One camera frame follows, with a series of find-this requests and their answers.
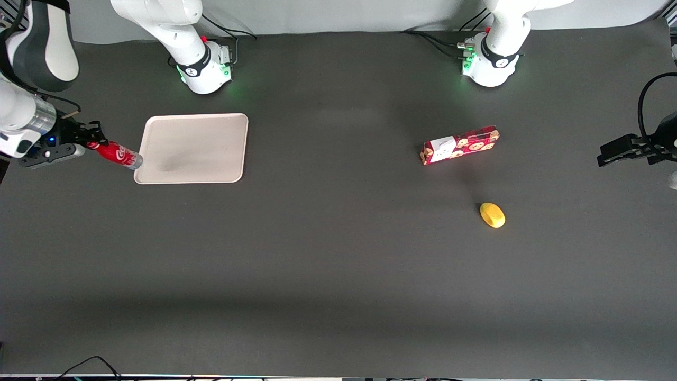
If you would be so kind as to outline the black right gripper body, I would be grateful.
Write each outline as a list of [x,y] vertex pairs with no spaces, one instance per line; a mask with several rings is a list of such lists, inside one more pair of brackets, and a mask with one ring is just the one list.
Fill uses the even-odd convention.
[[58,119],[54,127],[32,147],[32,157],[80,157],[84,147],[74,140],[77,122],[73,118]]

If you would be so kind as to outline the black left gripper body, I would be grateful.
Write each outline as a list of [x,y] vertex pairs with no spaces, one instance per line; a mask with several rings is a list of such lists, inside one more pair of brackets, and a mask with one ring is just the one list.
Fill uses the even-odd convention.
[[650,165],[662,161],[676,160],[676,112],[663,118],[658,124],[657,130],[650,135],[646,134],[644,123],[641,122],[641,134],[648,145],[647,162]]

